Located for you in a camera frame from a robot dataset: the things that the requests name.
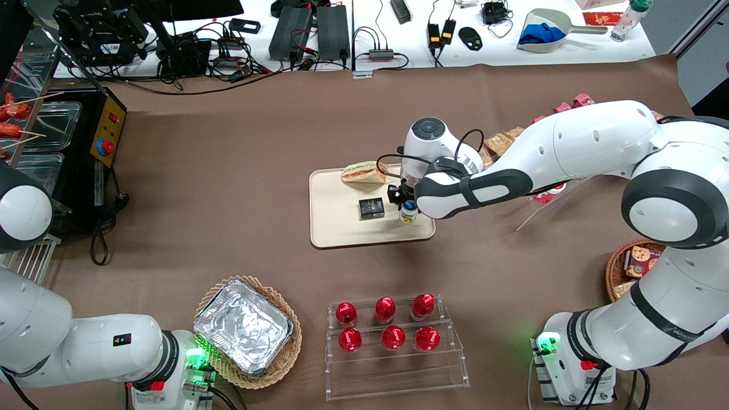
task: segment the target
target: green led light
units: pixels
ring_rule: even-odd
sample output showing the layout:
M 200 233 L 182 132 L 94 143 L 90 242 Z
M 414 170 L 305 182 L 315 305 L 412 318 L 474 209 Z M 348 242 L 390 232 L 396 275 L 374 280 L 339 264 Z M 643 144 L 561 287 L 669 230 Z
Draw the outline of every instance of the green led light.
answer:
M 201 368 L 208 362 L 208 359 L 205 357 L 205 350 L 200 347 L 187 350 L 185 357 L 186 364 L 193 368 Z
M 543 332 L 537 337 L 537 344 L 542 350 L 549 350 L 554 352 L 557 350 L 557 344 L 559 343 L 559 333 L 556 332 Z

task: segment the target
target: dustpan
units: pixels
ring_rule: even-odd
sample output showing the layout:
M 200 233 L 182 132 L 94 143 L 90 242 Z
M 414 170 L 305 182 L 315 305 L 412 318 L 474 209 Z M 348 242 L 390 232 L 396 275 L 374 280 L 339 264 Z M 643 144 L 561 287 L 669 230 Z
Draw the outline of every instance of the dustpan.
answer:
M 562 39 L 556 42 L 546 44 L 522 44 L 517 45 L 516 48 L 519 50 L 531 51 L 532 53 L 548 53 L 557 47 L 567 38 L 570 33 L 578 34 L 605 34 L 608 31 L 607 27 L 590 27 L 590 26 L 576 26 L 572 24 L 572 20 L 569 16 L 561 11 L 552 9 L 533 9 L 526 15 L 526 21 L 524 22 L 524 28 L 530 24 L 542 24 L 546 23 L 549 26 L 559 28 L 565 34 Z

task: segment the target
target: beige tray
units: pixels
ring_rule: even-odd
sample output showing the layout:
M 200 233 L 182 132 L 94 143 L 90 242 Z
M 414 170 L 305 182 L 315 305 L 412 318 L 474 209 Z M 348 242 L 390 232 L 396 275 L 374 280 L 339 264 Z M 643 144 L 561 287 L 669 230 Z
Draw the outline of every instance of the beige tray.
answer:
M 397 185 L 397 179 L 388 177 L 384 185 L 346 184 L 342 182 L 342 170 L 322 169 L 309 176 L 309 223 L 315 247 L 418 241 L 435 234 L 435 221 L 423 214 L 418 214 L 412 225 L 400 221 L 397 206 L 387 200 L 387 185 Z M 400 165 L 390 166 L 390 170 L 399 174 Z M 385 216 L 360 220 L 359 200 L 377 197 L 385 203 Z

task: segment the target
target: wicker basket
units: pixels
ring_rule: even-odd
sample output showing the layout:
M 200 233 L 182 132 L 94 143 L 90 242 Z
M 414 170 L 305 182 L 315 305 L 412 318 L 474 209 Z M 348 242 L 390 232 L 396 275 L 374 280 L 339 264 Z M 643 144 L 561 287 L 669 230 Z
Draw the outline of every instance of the wicker basket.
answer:
M 219 352 L 215 347 L 208 343 L 205 339 L 197 336 L 198 344 L 205 350 L 205 355 L 213 368 L 226 380 L 235 386 L 242 387 L 244 389 L 262 389 L 263 387 L 271 386 L 278 382 L 289 373 L 289 370 L 294 366 L 296 358 L 301 352 L 301 324 L 296 318 L 296 314 L 291 309 L 288 303 L 284 300 L 280 293 L 276 292 L 271 287 L 264 287 L 257 278 L 252 276 L 232 276 L 229 279 L 215 285 L 210 292 L 205 294 L 205 297 L 200 302 L 200 306 L 195 313 L 195 319 L 197 319 L 200 312 L 208 305 L 208 302 L 222 289 L 227 283 L 233 279 L 239 279 L 241 282 L 252 287 L 256 292 L 260 293 L 261 296 L 268 299 L 277 308 L 279 308 L 286 316 L 291 319 L 294 323 L 294 334 L 291 336 L 284 347 L 278 352 L 273 362 L 266 369 L 265 374 L 261 377 L 253 377 L 243 373 L 240 368 L 226 355 Z
M 610 259 L 607 261 L 605 266 L 605 285 L 607 286 L 607 294 L 610 297 L 610 301 L 617 301 L 617 294 L 612 287 L 619 285 L 623 282 L 634 280 L 634 277 L 625 274 L 625 253 L 632 247 L 639 246 L 649 250 L 655 250 L 663 252 L 666 245 L 657 244 L 648 239 L 637 239 L 635 241 L 626 242 L 621 245 L 615 252 L 610 255 Z

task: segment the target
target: wooden skewer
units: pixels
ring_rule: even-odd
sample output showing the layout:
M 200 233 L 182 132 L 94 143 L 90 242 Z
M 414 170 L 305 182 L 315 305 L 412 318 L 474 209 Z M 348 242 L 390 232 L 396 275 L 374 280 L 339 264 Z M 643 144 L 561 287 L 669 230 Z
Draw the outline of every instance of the wooden skewer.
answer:
M 32 139 L 40 138 L 40 137 L 42 137 L 42 136 L 45 136 L 45 135 L 43 135 L 43 134 L 38 134 L 38 135 L 36 135 L 36 136 L 32 136 L 32 137 L 30 137 L 30 138 L 28 138 L 28 139 L 24 139 L 23 141 L 13 142 L 13 143 L 12 143 L 12 144 L 10 144 L 10 145 L 6 145 L 6 146 L 4 146 L 4 147 L 0 147 L 0 150 L 7 150 L 8 148 L 12 148 L 12 147 L 14 147 L 15 145 L 20 145 L 20 144 L 24 144 L 24 143 L 26 143 L 26 142 L 28 142 L 28 141 L 30 141 L 30 140 L 32 140 Z
M 21 131 L 23 134 L 30 134 L 30 135 L 37 135 L 37 136 L 47 136 L 45 134 L 38 134 L 37 132 L 30 132 L 30 131 Z
M 0 105 L 0 109 L 2 109 L 2 108 L 5 108 L 5 107 L 9 107 L 9 106 L 11 106 L 11 105 L 14 105 L 14 104 L 22 104 L 22 103 L 24 103 L 24 102 L 26 102 L 26 103 L 27 103 L 27 102 L 31 102 L 31 101 L 36 101 L 36 100 L 42 100 L 43 98 L 48 98 L 48 97 L 55 97 L 55 96 L 59 96 L 59 95 L 61 95 L 61 94 L 63 94 L 63 91 L 61 91 L 60 93 L 55 93 L 55 94 L 48 94 L 47 96 L 42 96 L 42 97 L 36 97 L 36 98 L 31 98 L 31 99 L 29 99 L 29 100 L 25 100 L 25 101 L 16 101 L 16 102 L 14 102 L 14 103 L 12 103 L 12 104 L 5 104 L 5 105 Z

